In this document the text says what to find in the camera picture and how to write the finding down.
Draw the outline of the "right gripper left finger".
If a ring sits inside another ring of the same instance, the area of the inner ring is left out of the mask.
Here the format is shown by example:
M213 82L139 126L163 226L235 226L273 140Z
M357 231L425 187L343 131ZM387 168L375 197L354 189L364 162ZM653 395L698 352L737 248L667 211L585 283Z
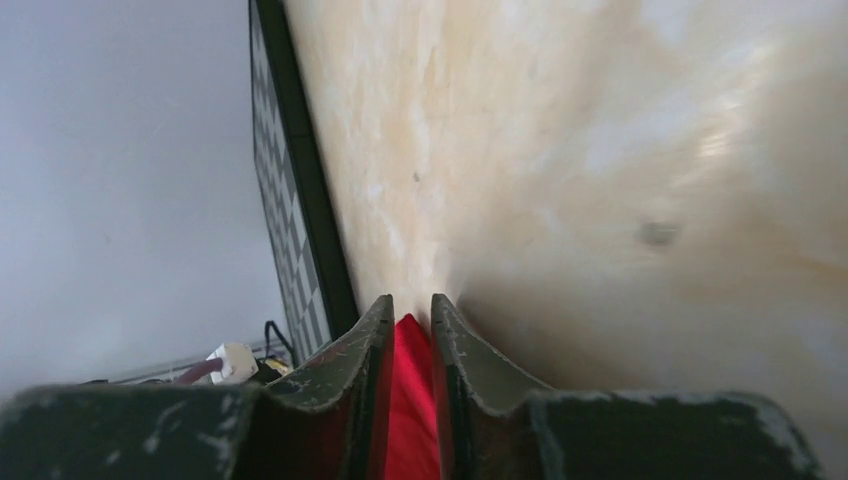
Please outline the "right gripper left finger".
M85 384L1 410L5 479L380 479L393 300L274 382Z

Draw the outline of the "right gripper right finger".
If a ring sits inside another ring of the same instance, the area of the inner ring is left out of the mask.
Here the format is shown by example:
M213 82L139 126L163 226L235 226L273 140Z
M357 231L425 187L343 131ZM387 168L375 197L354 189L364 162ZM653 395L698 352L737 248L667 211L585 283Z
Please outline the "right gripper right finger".
M558 390L431 300L445 479L820 479L800 430L740 392Z

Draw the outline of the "red cloth napkin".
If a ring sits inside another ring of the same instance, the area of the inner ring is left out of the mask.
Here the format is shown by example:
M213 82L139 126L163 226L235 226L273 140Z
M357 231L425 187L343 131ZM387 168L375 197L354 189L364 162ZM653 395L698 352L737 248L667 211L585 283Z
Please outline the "red cloth napkin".
M431 336L411 313L396 322L385 455L379 479L442 477Z

